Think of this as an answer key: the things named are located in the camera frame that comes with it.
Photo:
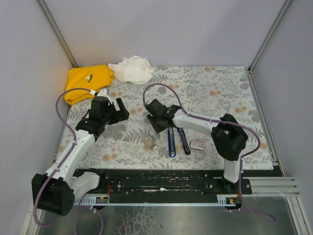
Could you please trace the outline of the staple box tray with staples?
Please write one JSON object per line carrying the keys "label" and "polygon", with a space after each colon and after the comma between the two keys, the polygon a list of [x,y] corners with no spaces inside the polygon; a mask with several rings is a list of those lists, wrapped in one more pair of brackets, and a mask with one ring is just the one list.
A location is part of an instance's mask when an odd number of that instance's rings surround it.
{"label": "staple box tray with staples", "polygon": [[146,137],[143,140],[143,143],[146,147],[148,147],[151,151],[155,151],[157,149],[157,145],[155,144],[155,142],[153,141],[152,138],[150,137]]}

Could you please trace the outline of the blue stapler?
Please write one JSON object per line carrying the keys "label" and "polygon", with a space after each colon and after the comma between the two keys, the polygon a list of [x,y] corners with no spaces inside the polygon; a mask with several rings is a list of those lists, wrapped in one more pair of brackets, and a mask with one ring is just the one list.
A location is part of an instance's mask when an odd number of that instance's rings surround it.
{"label": "blue stapler", "polygon": [[[190,150],[190,147],[188,145],[184,129],[177,127],[177,132],[180,136],[180,140],[182,142],[182,147],[183,147],[184,153],[186,155],[190,155],[191,150]],[[167,134],[168,134],[169,157],[174,158],[176,156],[176,144],[175,144],[175,135],[174,135],[173,127],[168,128]]]}

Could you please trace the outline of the red white staple box sleeve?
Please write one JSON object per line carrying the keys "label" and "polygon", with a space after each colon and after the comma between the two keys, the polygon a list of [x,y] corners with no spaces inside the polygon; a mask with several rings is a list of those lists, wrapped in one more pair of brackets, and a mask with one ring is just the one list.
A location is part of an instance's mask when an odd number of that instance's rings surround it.
{"label": "red white staple box sleeve", "polygon": [[190,148],[203,151],[204,150],[204,142],[191,141]]}

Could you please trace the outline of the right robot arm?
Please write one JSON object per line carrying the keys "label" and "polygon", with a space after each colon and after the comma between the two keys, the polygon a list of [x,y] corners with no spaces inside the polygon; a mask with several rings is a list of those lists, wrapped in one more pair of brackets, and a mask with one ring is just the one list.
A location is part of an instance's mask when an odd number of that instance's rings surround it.
{"label": "right robot arm", "polygon": [[208,116],[187,114],[182,107],[167,107],[157,99],[149,100],[144,107],[149,112],[147,118],[156,133],[165,129],[182,128],[210,136],[218,154],[224,159],[224,178],[231,183],[240,178],[240,154],[246,147],[248,136],[236,119],[225,114],[217,122]]}

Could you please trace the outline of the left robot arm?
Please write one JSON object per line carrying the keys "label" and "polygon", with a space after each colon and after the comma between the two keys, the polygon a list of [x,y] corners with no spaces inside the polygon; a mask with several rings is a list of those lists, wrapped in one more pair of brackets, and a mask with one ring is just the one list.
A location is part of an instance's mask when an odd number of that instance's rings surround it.
{"label": "left robot arm", "polygon": [[73,140],[66,150],[44,174],[33,177],[34,209],[65,216],[76,199],[97,188],[100,183],[98,173],[89,170],[72,179],[75,170],[105,127],[125,121],[129,115],[121,98],[111,102],[104,96],[94,97],[90,109],[76,125]]}

